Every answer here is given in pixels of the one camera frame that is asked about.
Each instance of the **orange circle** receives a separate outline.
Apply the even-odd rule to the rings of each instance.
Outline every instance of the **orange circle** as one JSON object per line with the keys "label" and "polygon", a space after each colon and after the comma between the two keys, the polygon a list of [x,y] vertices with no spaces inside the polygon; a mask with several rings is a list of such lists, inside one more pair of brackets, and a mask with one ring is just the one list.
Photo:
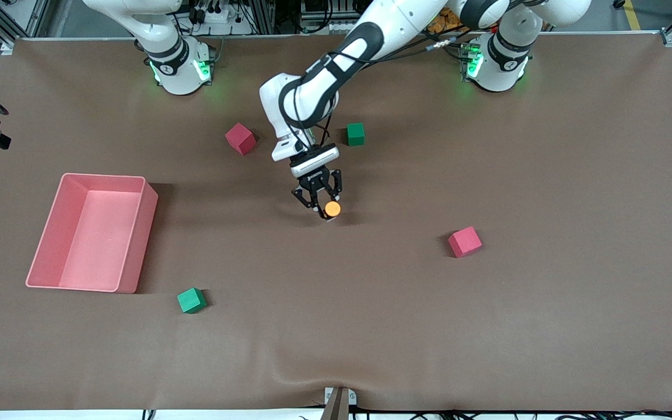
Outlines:
{"label": "orange circle", "polygon": [[335,218],[341,214],[341,204],[335,201],[328,202],[324,208],[329,218]]}

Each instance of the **brown table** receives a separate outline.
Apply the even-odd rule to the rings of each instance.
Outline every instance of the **brown table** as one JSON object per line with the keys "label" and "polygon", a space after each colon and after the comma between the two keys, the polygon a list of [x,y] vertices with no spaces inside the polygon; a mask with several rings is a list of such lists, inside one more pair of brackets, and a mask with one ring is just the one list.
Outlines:
{"label": "brown table", "polygon": [[[345,213],[291,197],[258,86],[333,37],[230,40],[171,96],[129,42],[18,42],[0,59],[0,409],[672,410],[672,48],[542,37],[484,93],[442,53],[365,71],[331,127]],[[236,122],[261,137],[227,145]],[[136,295],[27,289],[59,177],[146,176]],[[451,258],[477,227],[485,248]],[[213,306],[182,314],[176,295]]]}

